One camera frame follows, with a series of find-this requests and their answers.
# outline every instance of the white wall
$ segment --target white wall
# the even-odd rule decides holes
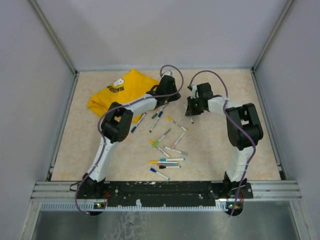
[[[16,240],[73,76],[27,1],[1,2],[0,34],[0,238]]]
[[[37,1],[78,70],[252,67],[286,2]]]
[[[296,1],[258,70],[289,177],[320,238],[320,1]]]

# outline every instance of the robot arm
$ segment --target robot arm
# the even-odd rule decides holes
[[[105,116],[101,123],[101,131],[105,137],[106,143],[104,142],[104,138],[101,137],[99,149],[96,153],[93,163],[87,173],[83,176],[85,177],[93,169],[93,172],[83,183],[87,190],[95,192],[100,183],[103,184],[107,175],[110,159],[112,158],[119,143],[128,136],[132,119],[137,115],[158,108],[164,105],[166,102],[178,100],[181,97],[179,93],[170,97],[157,97],[174,94],[176,92],[177,87],[175,79],[172,77],[172,72],[166,71],[161,76],[160,83],[156,90],[150,90],[144,96],[142,96],[142,98],[145,98],[144,100],[132,105],[130,104],[132,102],[124,103],[123,105],[129,105],[129,107],[121,107],[117,110],[111,111]],[[121,104],[113,102],[109,109],[119,106],[121,106]],[[101,154],[102,156],[99,164],[97,164]]]
[[[226,98],[214,95],[209,83],[188,86],[191,96],[187,98],[188,106],[185,115],[200,115],[204,110],[224,116],[224,104]],[[253,139],[255,145],[263,138],[263,130],[259,121],[255,105],[252,103],[239,104],[228,101],[226,113]],[[253,146],[246,136],[243,135],[228,119],[226,119],[228,138],[233,145],[233,155],[229,169],[226,171],[224,181],[229,188],[238,187],[239,181],[245,171],[247,161],[253,153]]]

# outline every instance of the metal panel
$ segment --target metal panel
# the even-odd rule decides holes
[[[304,203],[302,201],[290,201],[290,207],[300,238],[316,240],[315,232],[310,229],[311,222]]]
[[[286,1],[37,0],[79,71],[249,68]]]
[[[259,65],[261,64],[264,56],[267,54],[269,48],[271,47],[272,42],[275,40],[277,33],[279,32],[283,22],[285,21],[286,17],[289,15],[291,9],[293,8],[295,3],[295,0],[288,0],[282,10],[282,13],[280,14],[279,19],[277,20],[277,22],[275,23],[272,32],[269,36],[269,38],[267,39],[266,43],[264,44],[263,49],[261,50],[257,60],[255,61],[254,65],[253,65],[253,71],[256,72]]]
[[[59,52],[60,56],[64,60],[64,62],[68,65],[69,69],[71,72],[75,75],[76,74],[76,69],[74,64],[72,63],[72,60],[67,53],[67,50],[57,37],[57,34],[51,27],[50,23],[48,22],[46,16],[44,15],[43,11],[41,10],[40,6],[38,5],[37,1],[35,0],[27,0],[31,7],[33,8],[35,14],[37,15],[38,19],[42,23],[43,28],[45,29],[46,33],[48,34],[48,37],[51,39],[52,43],[56,47],[57,51]]]
[[[33,240],[298,240],[288,202],[246,203],[239,217],[223,212],[41,211]]]
[[[299,183],[320,238],[320,1],[296,1],[257,71],[286,174]]]
[[[17,239],[43,181],[73,74],[24,0],[0,8],[1,239]]]
[[[32,238],[41,207],[41,202],[31,201],[29,203],[29,207],[26,212],[26,218],[24,220],[24,228],[21,231],[20,237],[18,239],[26,240]]]

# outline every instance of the yellow shirt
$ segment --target yellow shirt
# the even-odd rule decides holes
[[[87,104],[87,107],[101,117],[108,111],[113,102],[124,104],[142,97],[159,82],[153,78],[143,75],[136,69],[132,69],[122,78],[114,81],[105,89],[94,94]],[[132,121],[137,122],[141,115],[136,116]]]

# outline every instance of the purple cable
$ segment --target purple cable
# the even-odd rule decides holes
[[[143,100],[146,100],[146,99],[171,97],[171,96],[176,95],[178,92],[180,92],[180,90],[182,89],[182,87],[183,87],[183,85],[184,85],[184,76],[182,75],[181,71],[180,71],[177,67],[175,67],[175,66],[173,66],[173,65],[168,65],[168,64],[167,64],[167,65],[164,65],[164,66],[162,66],[162,67],[160,68],[160,76],[162,76],[162,70],[163,70],[165,67],[174,68],[175,70],[178,71],[178,73],[179,73],[180,76],[181,76],[181,86],[180,86],[180,88],[179,88],[176,92],[171,93],[171,94],[166,94],[166,95],[160,95],[160,96],[148,96],[148,97],[146,97],[146,98],[139,98],[139,99],[133,101],[133,102],[130,103],[130,104],[121,105],[121,106],[116,106],[116,107],[114,107],[114,108],[112,108],[112,109],[109,109],[107,112],[105,112],[105,113],[100,117],[100,119],[99,119],[99,121],[98,121],[98,123],[97,123],[97,129],[98,129],[98,132],[100,133],[100,135],[101,135],[102,138],[103,138],[102,150],[101,150],[101,152],[100,152],[100,155],[99,155],[99,157],[98,157],[98,160],[97,160],[97,161],[95,162],[95,164],[94,164],[94,167],[90,170],[90,172],[88,172],[88,174],[87,174],[87,175],[82,179],[82,181],[79,183],[78,187],[76,188],[75,195],[74,195],[74,202],[75,202],[76,209],[78,209],[79,212],[85,214],[86,216],[90,216],[90,213],[81,210],[81,208],[80,208],[79,205],[78,205],[77,195],[78,195],[79,189],[80,189],[80,187],[82,186],[82,184],[85,182],[85,180],[93,173],[93,171],[95,170],[95,168],[98,166],[98,164],[99,164],[99,162],[100,162],[100,160],[101,160],[101,158],[102,158],[102,155],[103,155],[103,153],[104,153],[104,151],[105,151],[106,145],[107,145],[106,138],[105,138],[104,134],[102,133],[102,131],[101,131],[101,129],[100,129],[101,121],[102,121],[102,120],[105,118],[105,116],[106,116],[108,113],[110,113],[111,111],[115,111],[115,110],[120,109],[120,108],[129,107],[129,106],[131,106],[131,105],[133,105],[133,104],[139,103],[140,101],[143,101]]]
[[[225,84],[225,82],[222,80],[222,78],[217,74],[215,73],[214,71],[211,71],[211,70],[202,70],[202,71],[199,71],[197,72],[192,78],[191,78],[191,81],[190,81],[190,84],[189,86],[191,86],[191,84],[193,83],[193,81],[195,80],[195,77],[201,73],[211,73],[211,74],[214,74],[218,77],[218,79],[220,80],[220,82],[222,83],[223,87],[224,87],[224,90],[225,90],[225,95],[226,97],[228,97],[228,89],[227,89],[227,86]]]
[[[245,179],[245,176],[246,176],[246,172],[247,172],[247,169],[248,169],[248,166],[249,166],[249,163],[251,161],[251,159],[254,157],[255,153],[256,153],[256,145],[255,145],[255,142],[254,140],[249,136],[248,133],[246,133],[245,130],[243,130],[235,121],[233,121],[233,119],[229,116],[229,114],[227,113],[226,109],[227,109],[227,103],[228,103],[228,89],[227,89],[227,86],[225,84],[225,82],[222,80],[222,78],[214,71],[211,71],[211,70],[202,70],[202,71],[199,71],[197,72],[191,79],[190,81],[190,84],[189,86],[191,86],[191,84],[193,83],[195,77],[201,73],[212,73],[214,75],[216,75],[218,77],[218,79],[221,81],[223,87],[224,87],[224,90],[225,90],[225,95],[226,95],[226,100],[224,102],[224,105],[223,105],[223,112],[226,116],[226,118],[241,132],[243,133],[243,135],[245,135],[245,137],[250,141],[252,147],[253,147],[253,152],[251,154],[251,156],[248,158],[248,160],[246,161],[246,164],[245,164],[245,167],[244,167],[244,171],[243,171],[243,174],[240,178],[240,182],[239,182],[239,186],[238,188],[236,189],[236,194],[235,194],[235,198],[234,198],[234,204],[233,204],[233,207],[232,207],[232,210],[231,210],[231,214],[230,216],[232,216],[234,214],[234,211],[235,211],[235,207],[236,207],[236,203],[237,203],[237,199],[239,198],[239,195],[240,195],[240,188],[241,188],[241,184],[242,182],[244,181]]]

